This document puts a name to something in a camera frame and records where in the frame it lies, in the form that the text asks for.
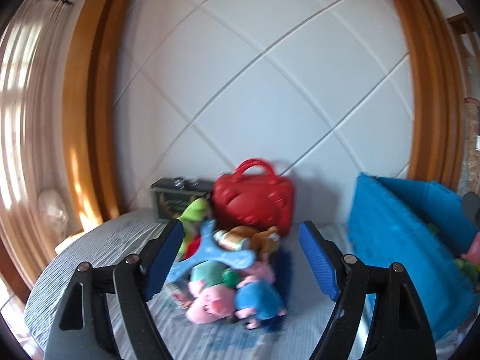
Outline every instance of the bed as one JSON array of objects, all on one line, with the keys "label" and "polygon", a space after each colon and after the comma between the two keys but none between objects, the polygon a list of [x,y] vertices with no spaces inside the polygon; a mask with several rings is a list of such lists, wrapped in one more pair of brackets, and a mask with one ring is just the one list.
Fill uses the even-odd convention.
[{"label": "bed", "polygon": [[[136,210],[105,222],[84,235],[57,256],[36,282],[25,308],[25,323],[39,346],[45,350],[57,304],[76,266],[89,261],[93,267],[118,263],[126,255],[139,252],[150,239],[159,236],[166,225],[154,220],[151,210]],[[298,226],[282,240],[291,252],[293,280],[289,313],[283,330],[266,333],[262,328],[246,330],[242,323],[217,321],[208,325],[188,322],[173,300],[164,292],[148,303],[152,317],[169,351],[176,360],[213,359],[308,359],[333,310],[311,274],[297,238]],[[344,253],[351,252],[343,225],[322,228],[322,235],[333,240]],[[118,349],[123,359],[134,359],[122,325],[115,295],[109,295],[109,311]],[[362,319],[350,359],[361,357],[368,326]]]}]

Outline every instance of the bag handle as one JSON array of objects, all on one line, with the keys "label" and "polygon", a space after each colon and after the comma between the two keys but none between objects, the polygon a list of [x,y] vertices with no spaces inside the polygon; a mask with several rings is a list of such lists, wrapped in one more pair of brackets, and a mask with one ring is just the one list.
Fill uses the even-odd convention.
[{"label": "bag handle", "polygon": [[273,170],[272,166],[267,162],[263,161],[259,158],[251,158],[249,160],[243,161],[240,165],[238,165],[237,169],[235,169],[235,172],[233,173],[232,176],[232,182],[237,183],[242,179],[243,173],[247,169],[250,169],[251,167],[262,167],[266,170],[267,174],[267,179],[269,184],[277,184],[278,183],[278,177],[275,174],[275,171]]}]

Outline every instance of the pink toy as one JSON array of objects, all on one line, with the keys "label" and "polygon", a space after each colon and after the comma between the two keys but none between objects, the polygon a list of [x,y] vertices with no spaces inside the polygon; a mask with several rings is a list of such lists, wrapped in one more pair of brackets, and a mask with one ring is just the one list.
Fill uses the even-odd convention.
[{"label": "pink toy", "polygon": [[205,287],[205,280],[191,281],[188,283],[188,289],[194,298],[198,298]]},{"label": "pink toy", "polygon": [[237,271],[241,276],[246,278],[247,276],[256,276],[257,278],[265,280],[268,284],[275,283],[275,273],[272,267],[268,263],[268,254],[262,255],[261,261],[256,261],[252,266],[240,269]]},{"label": "pink toy", "polygon": [[477,233],[469,251],[466,254],[462,254],[462,258],[469,260],[475,266],[480,264],[480,233]]},{"label": "pink toy", "polygon": [[235,291],[223,284],[204,289],[193,301],[186,316],[193,323],[210,323],[235,313]]}]

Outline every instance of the curtain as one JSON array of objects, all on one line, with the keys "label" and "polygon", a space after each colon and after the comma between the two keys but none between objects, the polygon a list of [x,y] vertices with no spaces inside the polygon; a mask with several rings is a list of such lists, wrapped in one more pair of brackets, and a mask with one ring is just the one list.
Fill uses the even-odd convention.
[{"label": "curtain", "polygon": [[56,255],[37,196],[53,164],[47,116],[69,6],[25,0],[0,40],[0,237],[30,288]]}]

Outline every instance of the wooden bed frame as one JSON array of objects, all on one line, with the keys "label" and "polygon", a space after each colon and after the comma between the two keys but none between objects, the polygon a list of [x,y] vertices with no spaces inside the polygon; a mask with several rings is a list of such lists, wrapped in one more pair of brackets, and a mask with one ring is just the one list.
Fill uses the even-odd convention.
[{"label": "wooden bed frame", "polygon": [[[463,156],[462,76],[434,0],[393,0],[404,27],[414,86],[409,178],[456,190]],[[88,231],[123,212],[113,144],[117,51],[129,0],[86,0],[63,86],[63,150],[74,206]]]}]

